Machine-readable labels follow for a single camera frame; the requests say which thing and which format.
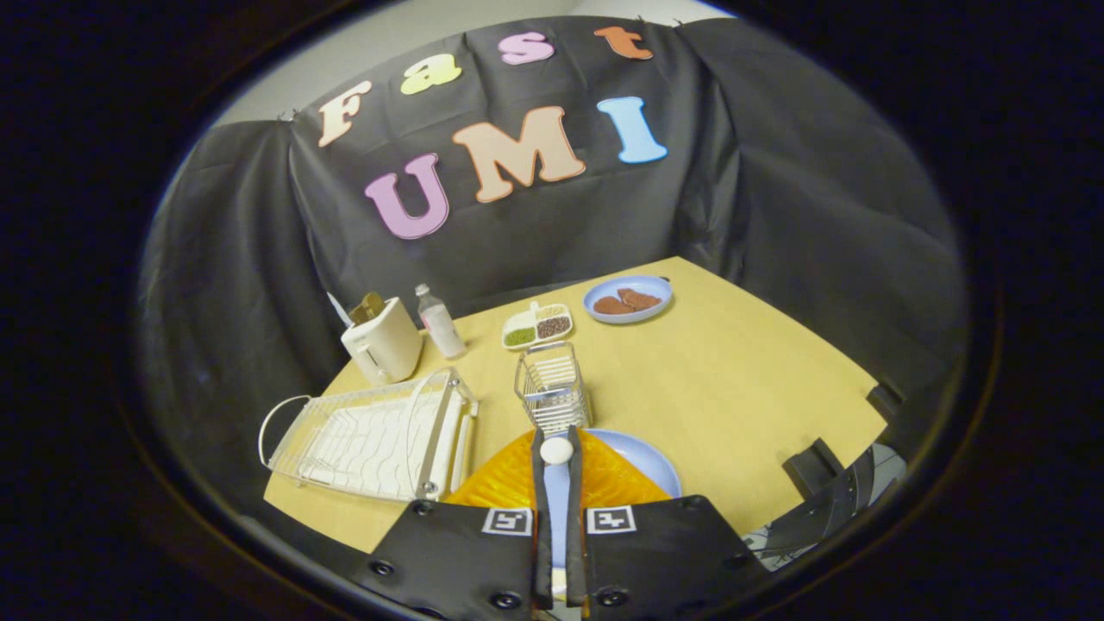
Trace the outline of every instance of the green beans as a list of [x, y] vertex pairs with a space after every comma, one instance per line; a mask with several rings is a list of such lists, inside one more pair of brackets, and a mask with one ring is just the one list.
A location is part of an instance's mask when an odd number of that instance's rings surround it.
[[521, 328], [506, 335], [506, 345], [521, 345], [537, 338], [537, 330], [533, 328]]

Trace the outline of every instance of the white knob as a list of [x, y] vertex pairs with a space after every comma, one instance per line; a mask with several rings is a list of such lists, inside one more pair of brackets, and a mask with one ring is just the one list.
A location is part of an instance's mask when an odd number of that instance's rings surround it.
[[549, 438], [541, 444], [541, 459], [551, 465], [566, 463], [573, 454], [575, 454], [575, 448], [562, 435]]

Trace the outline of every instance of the pink letter u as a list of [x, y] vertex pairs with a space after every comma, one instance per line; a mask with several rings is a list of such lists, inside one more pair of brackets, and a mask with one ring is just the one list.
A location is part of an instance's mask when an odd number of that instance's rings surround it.
[[375, 201], [383, 223], [397, 238], [416, 240], [436, 231], [448, 219], [448, 197], [437, 179], [437, 154], [418, 156], [406, 165], [406, 172], [413, 175], [422, 186], [422, 193], [429, 203], [428, 211], [418, 218], [411, 218], [395, 192], [399, 176], [384, 175], [364, 188], [364, 196]]

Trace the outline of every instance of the foam letter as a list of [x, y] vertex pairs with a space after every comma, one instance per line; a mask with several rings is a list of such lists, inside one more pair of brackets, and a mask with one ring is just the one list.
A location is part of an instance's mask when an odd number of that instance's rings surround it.
[[360, 96], [371, 90], [372, 83], [365, 80], [318, 108], [318, 113], [322, 115], [322, 137], [318, 139], [319, 147], [329, 145], [352, 128], [352, 123], [346, 120], [346, 117], [357, 116], [360, 112]]
[[626, 32], [625, 29], [619, 25], [612, 25], [609, 28], [603, 28], [602, 30], [595, 30], [594, 34], [605, 36], [614, 52], [617, 52], [626, 59], [646, 61], [651, 57], [651, 52], [648, 50], [640, 50], [633, 43], [634, 41], [639, 41], [640, 35], [635, 32]]
[[617, 158], [625, 164], [652, 161], [667, 155], [667, 147], [656, 141], [644, 118], [640, 108], [644, 99], [640, 97], [616, 97], [598, 102], [598, 109], [608, 114], [620, 136], [622, 152]]
[[511, 65], [543, 61], [555, 52], [555, 48], [541, 41], [544, 41], [544, 35], [539, 32], [514, 34], [499, 41], [498, 51], [506, 52], [502, 61]]
[[425, 154], [406, 165], [406, 172], [417, 178], [422, 193], [429, 203], [429, 209], [418, 218], [411, 218], [403, 209], [399, 193], [395, 192], [399, 176], [394, 172], [380, 177], [364, 188], [364, 196], [375, 201], [383, 223], [395, 236], [404, 240], [424, 238], [439, 229], [448, 219], [448, 197], [445, 196], [445, 189], [440, 187], [440, 179], [434, 169], [436, 164], [437, 154]]
[[571, 150], [561, 118], [563, 108], [560, 106], [529, 110], [518, 140], [489, 123], [469, 125], [454, 134], [453, 141], [468, 148], [476, 167], [480, 183], [476, 200], [491, 202], [513, 191], [513, 183], [499, 175], [499, 166], [527, 188], [533, 185], [538, 156], [541, 158], [541, 179], [545, 181], [560, 181], [586, 170], [586, 165]]
[[404, 95], [421, 93], [431, 86], [452, 82], [460, 76], [460, 67], [456, 66], [456, 56], [437, 54], [418, 61], [403, 72], [406, 81], [399, 90]]

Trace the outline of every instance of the blue letter i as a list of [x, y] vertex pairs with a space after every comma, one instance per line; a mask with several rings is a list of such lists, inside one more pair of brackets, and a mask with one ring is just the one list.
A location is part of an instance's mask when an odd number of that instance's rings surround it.
[[660, 159], [667, 155], [667, 147], [651, 136], [648, 122], [644, 119], [640, 97], [615, 97], [598, 102], [598, 109], [608, 114], [625, 147], [617, 158], [625, 164], [640, 164]]

